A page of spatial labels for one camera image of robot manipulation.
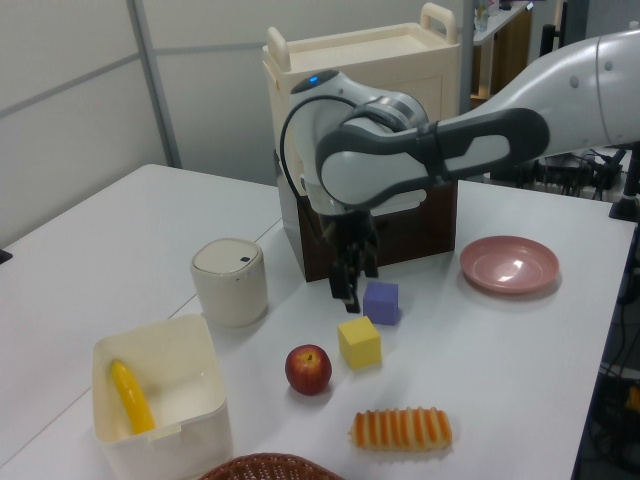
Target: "white box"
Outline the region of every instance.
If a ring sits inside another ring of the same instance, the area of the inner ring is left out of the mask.
[[[432,20],[444,26],[435,28]],[[319,71],[344,72],[352,80],[371,87],[403,92],[414,97],[429,120],[459,114],[460,44],[453,13],[427,3],[420,25],[407,23],[358,32],[287,42],[275,28],[268,31],[263,47],[263,67],[267,77],[275,145],[290,105],[291,89]],[[287,166],[298,190],[302,161],[292,136],[285,142]]]
[[[136,376],[156,428],[134,435],[111,379],[119,359]],[[231,458],[227,400],[200,315],[152,322],[103,338],[93,350],[95,436],[120,480],[181,480]]]

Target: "pink plate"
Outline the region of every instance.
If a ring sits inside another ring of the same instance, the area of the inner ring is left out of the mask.
[[[560,265],[555,254],[538,242],[497,236],[476,240],[460,254],[471,283],[500,293],[528,293],[556,279]]]

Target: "wicker basket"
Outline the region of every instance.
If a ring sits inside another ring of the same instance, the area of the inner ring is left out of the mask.
[[[295,455],[257,453],[234,458],[200,480],[344,480]]]

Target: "purple cube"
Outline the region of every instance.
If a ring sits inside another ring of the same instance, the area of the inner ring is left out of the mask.
[[[369,282],[364,292],[364,314],[371,323],[395,325],[398,323],[398,285]]]

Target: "basket rim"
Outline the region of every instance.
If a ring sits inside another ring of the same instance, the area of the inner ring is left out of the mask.
[[[205,473],[199,480],[214,479],[216,476],[224,473],[232,473],[234,470],[240,470],[248,465],[259,463],[271,463],[271,464],[286,464],[288,466],[295,466],[303,468],[308,473],[314,473],[318,475],[324,475],[327,480],[344,480],[342,477],[333,473],[330,470],[318,465],[315,462],[307,460],[299,455],[289,453],[277,453],[277,452],[261,452],[251,453],[248,455],[241,455],[231,460],[218,465],[208,473]]]

